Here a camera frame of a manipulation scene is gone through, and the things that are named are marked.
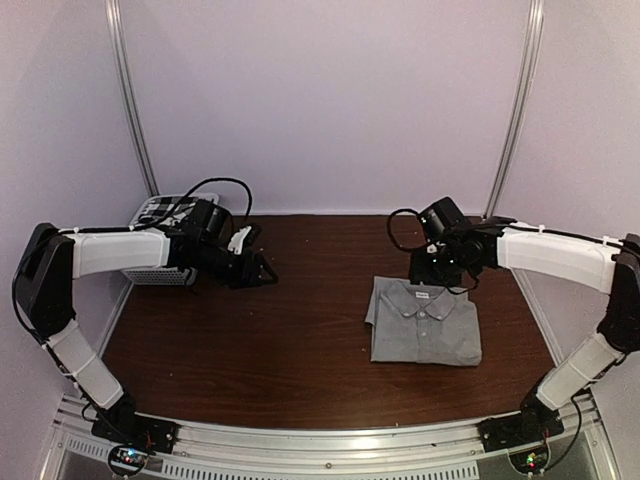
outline wooden table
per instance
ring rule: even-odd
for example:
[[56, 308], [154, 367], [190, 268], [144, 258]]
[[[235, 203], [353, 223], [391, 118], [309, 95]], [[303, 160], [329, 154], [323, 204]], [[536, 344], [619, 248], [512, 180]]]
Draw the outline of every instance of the wooden table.
[[[477, 368], [375, 364], [364, 324], [374, 275], [406, 278], [378, 216], [257, 217], [276, 286], [136, 287], [105, 354], [144, 413], [271, 428], [425, 424], [515, 410], [552, 366], [508, 271], [485, 271]], [[419, 244], [414, 219], [395, 222]]]

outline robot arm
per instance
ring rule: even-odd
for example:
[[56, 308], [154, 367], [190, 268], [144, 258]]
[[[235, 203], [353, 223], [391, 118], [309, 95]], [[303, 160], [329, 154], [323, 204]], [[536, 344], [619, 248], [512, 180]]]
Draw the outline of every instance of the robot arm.
[[154, 449], [170, 451], [175, 437], [171, 422], [152, 422], [135, 415], [135, 402], [87, 342], [72, 306], [72, 280], [128, 268], [196, 268], [230, 288], [276, 283], [266, 259], [248, 247], [260, 233], [256, 225], [219, 240], [229, 212], [199, 200], [177, 227], [75, 229], [51, 224], [34, 230], [15, 276], [13, 295], [33, 326], [32, 334], [54, 358], [63, 374], [98, 410], [93, 433], [113, 440], [146, 433]]
[[448, 197], [432, 204], [418, 218], [429, 245], [412, 253], [413, 283], [450, 288], [460, 285], [465, 271], [477, 282], [485, 267], [503, 267], [565, 278], [610, 296], [606, 316], [596, 331], [538, 382], [523, 400], [518, 418], [490, 419], [481, 424], [487, 451], [515, 447], [523, 439], [535, 441], [548, 434], [561, 406], [626, 355], [640, 350], [637, 235], [597, 240], [503, 217], [473, 225]]

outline shirt placket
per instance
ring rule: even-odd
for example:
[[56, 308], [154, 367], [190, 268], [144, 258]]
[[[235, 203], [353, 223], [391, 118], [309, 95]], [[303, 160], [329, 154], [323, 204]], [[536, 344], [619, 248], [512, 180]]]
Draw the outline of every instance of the shirt placket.
[[418, 332], [418, 358], [419, 362], [425, 361], [424, 356], [429, 353], [429, 338], [431, 318], [426, 312], [425, 307], [416, 312], [416, 330]]

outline white wall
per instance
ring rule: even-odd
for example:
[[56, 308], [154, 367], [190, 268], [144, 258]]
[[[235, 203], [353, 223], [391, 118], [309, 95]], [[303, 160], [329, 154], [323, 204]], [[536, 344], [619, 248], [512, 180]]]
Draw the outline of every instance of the white wall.
[[163, 192], [234, 175], [266, 213], [484, 209], [528, 1], [122, 3]]
[[[0, 477], [28, 479], [67, 384], [15, 320], [20, 255], [38, 222], [122, 224], [146, 195], [103, 1], [4, 1], [0, 22]], [[78, 319], [97, 345], [125, 282], [77, 283]]]
[[[540, 60], [499, 214], [570, 231], [640, 232], [640, 3], [545, 4]], [[604, 314], [607, 298], [530, 274], [566, 355]], [[640, 356], [595, 388], [628, 480], [640, 467]]]

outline folded shirt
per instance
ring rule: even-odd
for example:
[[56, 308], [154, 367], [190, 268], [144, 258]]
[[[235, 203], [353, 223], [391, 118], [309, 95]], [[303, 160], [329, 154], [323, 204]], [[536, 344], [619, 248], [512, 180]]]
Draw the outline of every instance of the folded shirt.
[[365, 322], [373, 327], [372, 362], [476, 366], [482, 359], [478, 313], [466, 292], [374, 277]]

